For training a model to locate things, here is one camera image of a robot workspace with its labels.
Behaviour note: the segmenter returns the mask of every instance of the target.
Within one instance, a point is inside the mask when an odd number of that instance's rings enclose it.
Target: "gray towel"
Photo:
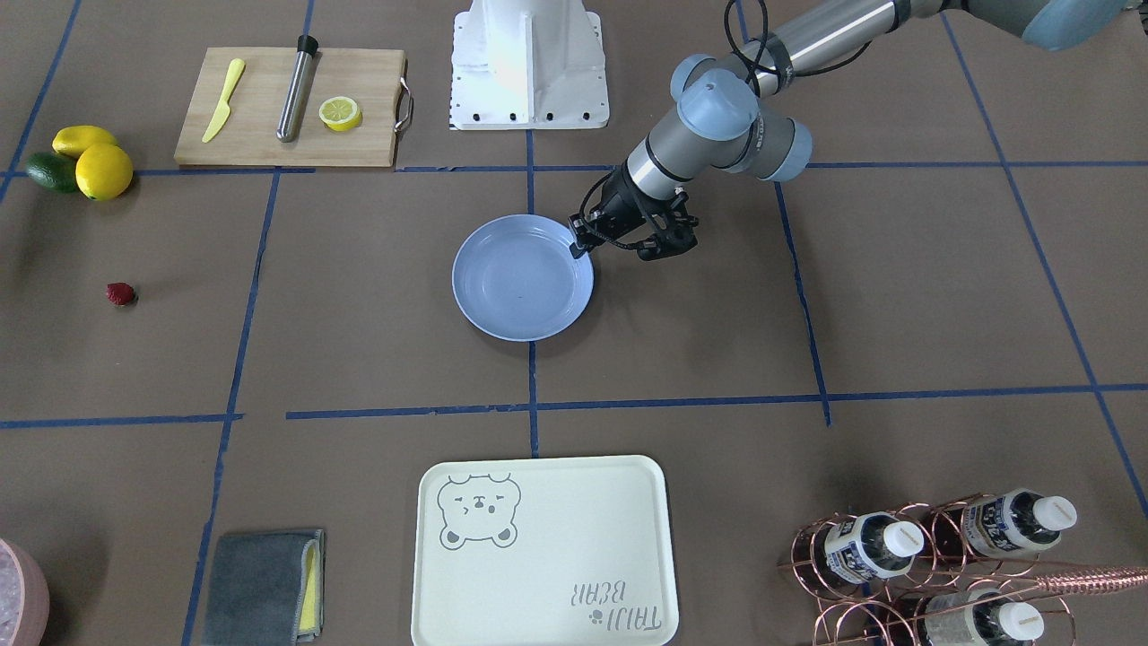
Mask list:
[[[308,551],[317,550],[318,625],[323,625],[324,534],[320,529],[226,535],[211,561],[203,646],[294,646],[307,587]]]

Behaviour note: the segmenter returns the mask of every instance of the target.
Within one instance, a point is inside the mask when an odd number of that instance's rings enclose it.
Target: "bear drawing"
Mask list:
[[[458,550],[467,540],[490,540],[498,547],[510,547],[518,538],[514,509],[522,500],[518,484],[510,474],[502,480],[490,475],[467,476],[456,481],[451,476],[439,490],[439,508],[444,527],[440,535],[442,546]]]

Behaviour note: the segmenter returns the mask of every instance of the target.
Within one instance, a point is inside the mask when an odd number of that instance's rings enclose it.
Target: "dark liquid bottle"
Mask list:
[[[907,571],[924,547],[924,535],[913,523],[877,513],[802,537],[796,561],[810,560],[810,547],[813,565],[798,566],[797,576],[815,593],[833,598],[830,591],[846,593],[867,581]]]
[[[992,599],[963,610],[932,614],[985,597]],[[995,590],[959,592],[929,600],[913,599],[901,601],[894,608],[906,620],[916,617],[916,621],[901,623],[886,618],[893,646],[914,646],[913,635],[916,635],[921,646],[1031,646],[1045,632],[1045,621],[1035,608],[1009,601]],[[969,631],[969,615],[976,635]]]
[[[930,523],[944,558],[960,559],[968,544],[975,554],[1002,559],[1055,545],[1061,530],[1076,524],[1076,508],[1064,498],[1022,489],[963,511],[943,512]]]

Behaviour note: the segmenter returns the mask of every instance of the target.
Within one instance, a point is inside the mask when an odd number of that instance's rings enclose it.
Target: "round plate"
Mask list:
[[[455,256],[455,301],[474,326],[507,342],[561,333],[594,289],[590,256],[575,259],[574,234],[540,215],[507,215],[479,226]]]

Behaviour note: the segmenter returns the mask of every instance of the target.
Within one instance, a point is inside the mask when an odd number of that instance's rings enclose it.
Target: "white bottle cap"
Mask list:
[[[1052,531],[1066,530],[1076,524],[1076,507],[1066,498],[1049,496],[1032,505],[1032,515],[1042,528]]]
[[[1045,617],[1040,616],[1040,610],[1030,604],[1004,604],[996,617],[1004,635],[1013,639],[1031,641],[1045,633]]]
[[[898,557],[916,557],[925,546],[921,528],[906,521],[886,527],[882,538],[885,539],[885,548]]]

